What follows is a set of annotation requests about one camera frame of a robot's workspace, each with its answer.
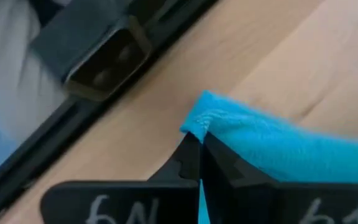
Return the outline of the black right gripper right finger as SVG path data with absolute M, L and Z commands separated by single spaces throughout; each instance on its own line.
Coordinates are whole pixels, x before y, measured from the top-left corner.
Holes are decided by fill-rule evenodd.
M 202 165 L 211 224 L 358 224 L 358 184 L 281 182 L 212 134 Z

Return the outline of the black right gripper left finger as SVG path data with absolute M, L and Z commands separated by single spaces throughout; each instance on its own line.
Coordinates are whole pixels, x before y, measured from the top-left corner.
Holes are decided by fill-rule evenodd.
M 42 196 L 44 224 L 197 224 L 201 143 L 186 134 L 148 180 L 68 181 Z

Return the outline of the blue microfiber towel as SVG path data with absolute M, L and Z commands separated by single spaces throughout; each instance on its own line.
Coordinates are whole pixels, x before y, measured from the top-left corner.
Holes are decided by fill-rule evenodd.
M 181 131 L 200 141 L 213 134 L 278 180 L 358 183 L 358 141 L 309 133 L 208 91 Z

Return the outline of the black aluminium table frame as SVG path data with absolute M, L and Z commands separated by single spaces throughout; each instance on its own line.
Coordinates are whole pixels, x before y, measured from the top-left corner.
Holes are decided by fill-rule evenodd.
M 56 161 L 159 56 L 217 0 L 118 0 L 141 24 L 152 45 L 148 59 L 112 95 L 68 98 L 0 165 L 0 213 Z

